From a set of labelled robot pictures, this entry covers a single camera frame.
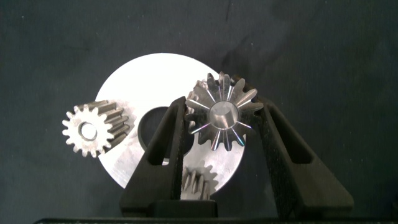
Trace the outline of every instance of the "white metal disc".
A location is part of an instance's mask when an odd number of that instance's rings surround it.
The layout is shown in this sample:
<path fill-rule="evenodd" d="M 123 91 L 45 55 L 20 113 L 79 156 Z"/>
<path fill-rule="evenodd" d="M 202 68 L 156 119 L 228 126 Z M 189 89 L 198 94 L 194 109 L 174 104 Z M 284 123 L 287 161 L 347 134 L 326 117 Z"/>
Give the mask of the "white metal disc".
<path fill-rule="evenodd" d="M 205 64 L 183 55 L 145 55 L 118 68 L 103 84 L 96 101 L 112 100 L 122 102 L 132 126 L 127 137 L 99 159 L 110 176 L 123 188 L 126 187 L 136 169 L 144 150 L 139 142 L 137 129 L 141 118 L 150 110 L 169 106 L 171 102 L 187 97 L 197 80 L 205 80 L 207 73 L 218 74 Z M 227 152 L 223 144 L 216 151 L 210 150 L 210 141 L 199 145 L 195 135 L 191 150 L 185 155 L 183 164 L 188 169 L 204 170 L 211 166 L 213 179 L 211 194 L 222 188 L 238 168 L 244 147 L 233 142 L 233 149 Z"/>

